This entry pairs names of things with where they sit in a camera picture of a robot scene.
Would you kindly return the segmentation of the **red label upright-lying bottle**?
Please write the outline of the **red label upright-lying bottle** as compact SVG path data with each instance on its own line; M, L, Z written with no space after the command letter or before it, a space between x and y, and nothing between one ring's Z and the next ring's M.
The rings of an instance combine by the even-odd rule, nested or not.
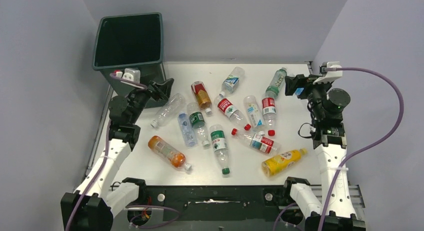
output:
M270 137L274 137L276 134L276 121L277 111L275 105L275 98L273 95L266 93L261 100L262 104L262 117L264 119L264 125L267 129L267 134Z

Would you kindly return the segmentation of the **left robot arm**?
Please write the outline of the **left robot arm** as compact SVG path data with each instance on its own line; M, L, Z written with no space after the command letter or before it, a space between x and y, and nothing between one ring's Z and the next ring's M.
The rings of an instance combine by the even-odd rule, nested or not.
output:
M114 218L128 204L143 196L145 181L125 178L119 187L110 186L121 165L138 142L141 128L136 125L150 99L170 98L173 78L148 86L138 83L128 95L117 95L109 104L105 148L84 181L74 192L67 192L60 201L66 231L109 231Z

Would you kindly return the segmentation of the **blue label clear bottle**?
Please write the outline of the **blue label clear bottle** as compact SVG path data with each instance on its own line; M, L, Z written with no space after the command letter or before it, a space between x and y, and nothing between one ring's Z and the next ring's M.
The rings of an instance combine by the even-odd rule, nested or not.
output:
M304 91L305 83L306 83L306 80L307 80L307 77L304 76L303 74L298 74L298 75L299 76L298 76L298 82L297 82L297 87L298 87L298 89L297 89L298 96L297 97L299 97L302 94L302 92Z

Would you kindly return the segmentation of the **green tinted bottle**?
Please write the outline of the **green tinted bottle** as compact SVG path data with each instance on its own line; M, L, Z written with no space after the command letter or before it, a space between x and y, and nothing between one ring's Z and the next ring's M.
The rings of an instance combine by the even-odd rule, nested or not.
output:
M265 90L265 97L276 99L285 83L285 77L287 76L287 69L282 67L278 69Z

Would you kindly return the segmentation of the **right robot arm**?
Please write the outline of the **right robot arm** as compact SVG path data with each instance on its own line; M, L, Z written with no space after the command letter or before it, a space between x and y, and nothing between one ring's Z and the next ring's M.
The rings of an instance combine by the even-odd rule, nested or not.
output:
M282 200L297 204L304 218L306 231L364 231L366 224L357 216L347 179L347 137L343 110L351 101L343 89L331 82L321 82L318 75L285 77L286 96L307 100L311 116L309 139L319 163L321 200L304 178L289 177L281 190Z

